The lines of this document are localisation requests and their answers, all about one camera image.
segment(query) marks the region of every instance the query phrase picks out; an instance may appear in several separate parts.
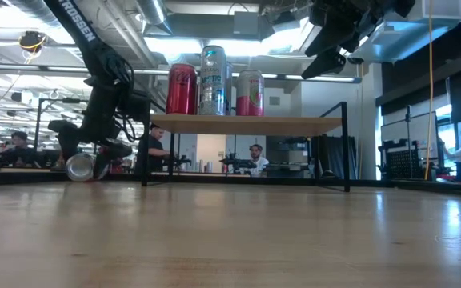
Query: ceiling duct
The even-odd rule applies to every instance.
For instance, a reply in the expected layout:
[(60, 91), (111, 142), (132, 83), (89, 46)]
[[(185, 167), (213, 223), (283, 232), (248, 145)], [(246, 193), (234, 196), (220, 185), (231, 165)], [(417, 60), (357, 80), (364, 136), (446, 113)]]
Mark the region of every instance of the ceiling duct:
[(20, 11), (32, 18), (40, 19), (44, 24), (44, 30), (54, 30), (55, 33), (68, 34), (62, 24), (51, 12), (43, 0), (7, 0), (9, 4), (20, 9)]
[(166, 21), (166, 7), (162, 0), (135, 0), (138, 11), (147, 24), (154, 25), (172, 35)]

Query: can lid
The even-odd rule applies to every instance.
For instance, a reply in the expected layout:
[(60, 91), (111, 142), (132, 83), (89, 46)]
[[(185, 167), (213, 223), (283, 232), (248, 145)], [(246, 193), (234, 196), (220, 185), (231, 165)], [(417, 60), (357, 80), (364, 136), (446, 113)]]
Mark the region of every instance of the can lid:
[(215, 48), (222, 48), (222, 49), (223, 49), (223, 47), (218, 46), (218, 45), (208, 45), (208, 46), (204, 46), (204, 49), (209, 48), (209, 47), (215, 47)]
[(245, 69), (245, 70), (242, 70), (240, 73), (242, 73), (242, 72), (259, 72), (260, 74), (262, 74), (261, 71), (256, 70), (256, 69)]

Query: wooden shelf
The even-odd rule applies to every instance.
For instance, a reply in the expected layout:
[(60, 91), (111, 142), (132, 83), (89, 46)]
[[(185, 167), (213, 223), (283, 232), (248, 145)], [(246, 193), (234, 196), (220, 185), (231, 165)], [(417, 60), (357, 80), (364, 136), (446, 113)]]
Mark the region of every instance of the wooden shelf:
[(318, 136), (341, 126), (341, 118), (151, 115), (151, 121), (172, 133)]

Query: man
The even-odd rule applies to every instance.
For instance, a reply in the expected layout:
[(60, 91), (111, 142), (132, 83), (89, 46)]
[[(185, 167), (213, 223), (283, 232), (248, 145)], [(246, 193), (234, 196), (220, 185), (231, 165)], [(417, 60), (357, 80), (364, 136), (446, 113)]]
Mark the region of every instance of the man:
[(35, 163), (35, 151), (28, 148), (28, 135), (22, 131), (17, 131), (12, 134), (13, 148), (3, 151), (0, 154), (0, 159), (4, 162), (13, 164), (14, 167), (32, 167)]
[(248, 169), (252, 177), (261, 176), (261, 172), (266, 169), (266, 165), (270, 164), (268, 160), (261, 157), (262, 152), (263, 148), (259, 144), (250, 146), (250, 156), (252, 157), (252, 162), (257, 166), (256, 168)]
[(143, 135), (138, 144), (138, 154), (136, 155), (136, 168), (135, 173), (142, 173), (142, 164), (143, 157), (145, 156), (145, 151), (143, 151), (143, 146), (145, 145), (144, 141), (149, 141), (149, 164), (148, 171), (162, 171), (163, 170), (163, 159), (166, 159), (170, 156), (170, 151), (165, 151), (163, 149), (163, 144), (159, 141), (165, 134), (165, 130), (161, 127), (152, 124), (150, 125), (150, 134), (148, 139), (146, 135)]

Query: silver soda can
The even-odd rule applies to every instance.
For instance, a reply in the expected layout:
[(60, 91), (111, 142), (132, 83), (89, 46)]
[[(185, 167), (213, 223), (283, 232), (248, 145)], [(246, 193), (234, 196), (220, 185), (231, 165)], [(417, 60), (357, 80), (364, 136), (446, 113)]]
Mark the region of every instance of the silver soda can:
[(234, 67), (230, 62), (227, 63), (225, 74), (225, 115), (231, 115), (232, 109), (232, 70)]
[(236, 115), (264, 115), (264, 78), (258, 70), (244, 70), (238, 76)]
[(200, 70), (199, 115), (225, 115), (225, 81), (227, 56), (220, 46), (206, 46), (202, 50)]

